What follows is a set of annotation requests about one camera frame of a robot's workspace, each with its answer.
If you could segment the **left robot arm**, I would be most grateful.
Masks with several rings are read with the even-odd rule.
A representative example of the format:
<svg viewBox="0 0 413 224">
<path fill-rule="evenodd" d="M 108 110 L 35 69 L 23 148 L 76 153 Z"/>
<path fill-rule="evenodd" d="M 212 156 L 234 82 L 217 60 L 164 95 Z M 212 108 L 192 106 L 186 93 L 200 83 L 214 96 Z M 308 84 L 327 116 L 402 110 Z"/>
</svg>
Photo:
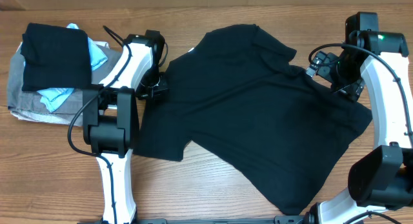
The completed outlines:
<svg viewBox="0 0 413 224">
<path fill-rule="evenodd" d="M 160 72 L 168 53 L 160 32 L 130 34 L 109 75 L 83 91 L 83 137 L 97 159 L 105 208 L 100 223 L 137 223 L 132 194 L 131 160 L 139 137 L 137 100 L 156 100 L 167 91 Z"/>
</svg>

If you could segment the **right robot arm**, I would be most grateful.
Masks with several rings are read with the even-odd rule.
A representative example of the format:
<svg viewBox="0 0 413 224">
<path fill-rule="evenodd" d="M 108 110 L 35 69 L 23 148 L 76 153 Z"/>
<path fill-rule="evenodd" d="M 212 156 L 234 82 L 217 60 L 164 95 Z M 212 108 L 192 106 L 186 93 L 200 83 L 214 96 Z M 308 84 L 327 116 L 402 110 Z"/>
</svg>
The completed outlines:
<svg viewBox="0 0 413 224">
<path fill-rule="evenodd" d="M 358 12 L 345 22 L 342 53 L 311 51 L 309 76 L 320 76 L 331 91 L 357 101 L 368 91 L 374 148 L 355 163 L 345 190 L 317 203 L 302 223 L 362 223 L 370 216 L 412 205 L 412 92 L 408 46 L 401 33 L 379 30 L 378 15 Z"/>
</svg>

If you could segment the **black t-shirt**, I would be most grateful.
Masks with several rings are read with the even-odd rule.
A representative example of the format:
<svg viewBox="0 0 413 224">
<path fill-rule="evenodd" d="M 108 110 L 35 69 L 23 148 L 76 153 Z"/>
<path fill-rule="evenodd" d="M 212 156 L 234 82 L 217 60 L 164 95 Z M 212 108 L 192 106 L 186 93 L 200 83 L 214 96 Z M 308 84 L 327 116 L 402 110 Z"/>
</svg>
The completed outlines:
<svg viewBox="0 0 413 224">
<path fill-rule="evenodd" d="M 205 34 L 170 62 L 166 96 L 146 102 L 134 154 L 181 161 L 197 143 L 298 215 L 372 113 L 312 80 L 295 54 L 256 25 Z"/>
</svg>

